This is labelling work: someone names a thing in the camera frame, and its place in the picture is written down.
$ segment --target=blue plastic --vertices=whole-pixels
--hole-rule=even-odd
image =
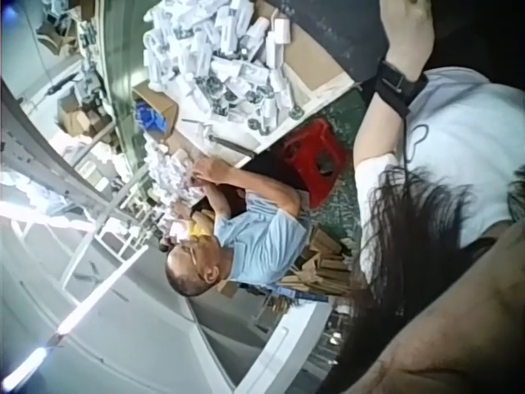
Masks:
[[[135,120],[148,133],[166,134],[168,132],[167,121],[164,116],[144,101],[137,101],[135,104]]]

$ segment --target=white t-shirt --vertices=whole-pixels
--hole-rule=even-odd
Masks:
[[[461,246],[466,246],[492,224],[510,219],[509,183],[525,164],[525,93],[458,67],[429,71],[427,76],[428,85],[407,117],[407,165],[409,170],[424,167],[431,181],[471,186],[460,235]],[[372,234],[370,193],[379,186],[381,173],[400,163],[400,155],[386,154],[355,169],[362,245]],[[370,281],[369,252],[362,251],[360,263]]]

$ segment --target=smartwatch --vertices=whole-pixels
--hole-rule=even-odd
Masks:
[[[427,85],[428,78],[421,74],[415,82],[407,80],[406,76],[389,62],[382,61],[379,65],[376,81],[376,92],[402,118],[409,114],[409,105]]]

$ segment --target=red stool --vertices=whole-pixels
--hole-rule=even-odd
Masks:
[[[315,119],[285,139],[281,156],[300,174],[310,193],[310,208],[328,197],[349,161],[325,119]]]

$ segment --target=light blue shirt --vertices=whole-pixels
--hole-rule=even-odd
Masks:
[[[308,207],[304,200],[303,207]],[[246,191],[246,212],[233,219],[217,217],[214,235],[233,248],[229,281],[266,285],[279,281],[308,242],[310,217],[302,208],[298,218],[274,203]]]

